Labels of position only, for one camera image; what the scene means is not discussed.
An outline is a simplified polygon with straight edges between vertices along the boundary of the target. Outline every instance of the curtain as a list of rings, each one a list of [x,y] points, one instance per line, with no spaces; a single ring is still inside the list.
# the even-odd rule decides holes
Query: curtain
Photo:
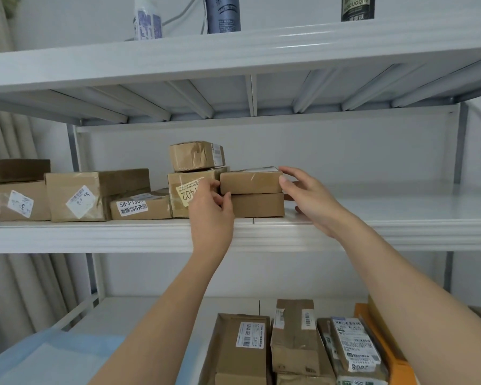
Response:
[[[0,0],[0,52],[14,51]],[[27,116],[0,111],[0,159],[37,158]],[[64,254],[0,254],[0,340],[8,348],[77,306]]]

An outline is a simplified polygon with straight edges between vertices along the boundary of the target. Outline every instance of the shelf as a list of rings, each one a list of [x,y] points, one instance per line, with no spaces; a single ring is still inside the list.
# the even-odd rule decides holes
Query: shelf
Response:
[[[339,201],[399,251],[481,251],[481,190],[451,185],[332,186]],[[285,218],[237,219],[233,252],[342,250],[286,202]],[[0,222],[0,253],[190,252],[186,219],[105,223]]]
[[[107,297],[83,318],[72,332],[94,335],[127,336],[143,315],[156,302],[155,297]],[[365,302],[357,299],[318,299],[314,300],[317,317],[352,316],[354,304]],[[204,298],[199,308],[189,348],[182,366],[185,384],[197,384],[199,373],[205,361],[207,348],[218,313],[242,313],[274,317],[276,299],[256,298]]]
[[[0,110],[78,126],[480,95],[481,10],[0,53]]]

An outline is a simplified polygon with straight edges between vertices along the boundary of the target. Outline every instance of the hand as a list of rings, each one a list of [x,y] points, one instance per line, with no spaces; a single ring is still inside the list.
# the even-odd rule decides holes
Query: hand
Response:
[[[189,203],[193,254],[223,260],[233,237],[232,195],[221,197],[217,192],[219,181],[203,179]]]
[[[298,179],[291,182],[283,175],[280,177],[280,185],[287,193],[285,200],[294,200],[299,213],[307,215],[318,229],[335,238],[336,223],[350,214],[347,209],[340,205],[319,180],[307,172],[287,166],[280,166],[279,169]]]

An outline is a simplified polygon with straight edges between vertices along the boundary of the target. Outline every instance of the orange box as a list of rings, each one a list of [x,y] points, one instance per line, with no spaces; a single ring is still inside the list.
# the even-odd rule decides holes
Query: orange box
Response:
[[[354,307],[354,316],[363,319],[366,326],[370,328],[373,336],[377,339],[378,347],[381,347],[378,349],[379,353],[390,371],[390,381],[388,385],[417,385],[415,374],[410,364],[408,361],[396,357],[382,332],[372,319],[369,313],[369,306],[367,304],[356,304]]]

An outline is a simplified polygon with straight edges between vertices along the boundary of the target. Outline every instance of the white metal shelf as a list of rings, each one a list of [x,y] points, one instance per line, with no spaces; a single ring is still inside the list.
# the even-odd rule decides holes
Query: white metal shelf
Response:
[[[0,53],[0,110],[75,125],[448,105],[480,94],[481,10]]]
[[[340,202],[400,251],[481,251],[481,191],[452,185],[332,186]],[[338,251],[286,206],[285,218],[237,219],[233,252]],[[105,223],[0,222],[0,253],[190,252],[188,220]]]
[[[71,332],[92,335],[127,336],[156,302],[156,297],[107,297],[84,317]],[[366,298],[315,299],[316,317],[352,316],[354,304]],[[276,299],[205,297],[199,308],[184,364],[189,385],[198,383],[218,313],[274,317]]]

